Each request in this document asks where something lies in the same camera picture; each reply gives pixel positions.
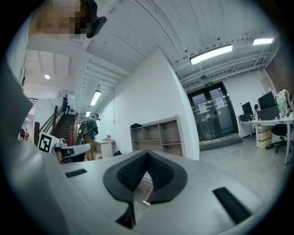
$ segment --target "glass door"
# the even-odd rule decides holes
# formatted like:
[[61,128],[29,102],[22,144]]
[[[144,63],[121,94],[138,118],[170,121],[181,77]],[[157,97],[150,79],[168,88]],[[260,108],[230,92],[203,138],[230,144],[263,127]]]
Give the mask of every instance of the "glass door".
[[222,83],[189,95],[199,140],[237,133],[236,117]]
[[208,94],[199,92],[190,97],[192,109],[197,125],[199,140],[212,140],[219,138],[217,131],[216,113],[211,105],[212,100]]
[[219,130],[221,136],[227,136],[236,133],[235,117],[233,117],[232,107],[222,86],[215,86],[208,89],[209,95],[214,104],[215,114],[219,121]]

